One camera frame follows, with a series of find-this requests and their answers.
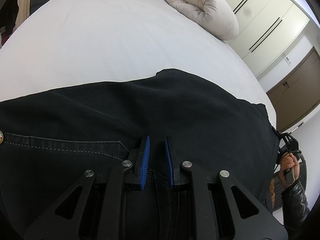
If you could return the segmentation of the right forearm black sleeve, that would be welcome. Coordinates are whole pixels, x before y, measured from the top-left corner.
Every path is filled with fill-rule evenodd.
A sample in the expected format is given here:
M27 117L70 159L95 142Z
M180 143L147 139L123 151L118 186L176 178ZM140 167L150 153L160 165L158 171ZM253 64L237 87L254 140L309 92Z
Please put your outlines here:
M298 228L310 210L304 188L299 180L286 188L282 194L283 219L287 231Z

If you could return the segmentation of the person's right hand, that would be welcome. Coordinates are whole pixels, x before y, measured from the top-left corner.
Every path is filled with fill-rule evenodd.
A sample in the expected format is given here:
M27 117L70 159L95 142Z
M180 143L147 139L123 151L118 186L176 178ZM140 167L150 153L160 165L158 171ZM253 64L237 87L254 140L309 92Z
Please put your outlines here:
M285 178L286 170L293 170L293 182L288 183ZM298 180L300 174L300 164L293 153L288 153L283 155L280 161L280 170L278 173L278 179L280 180L282 186L286 189L291 186L295 181Z

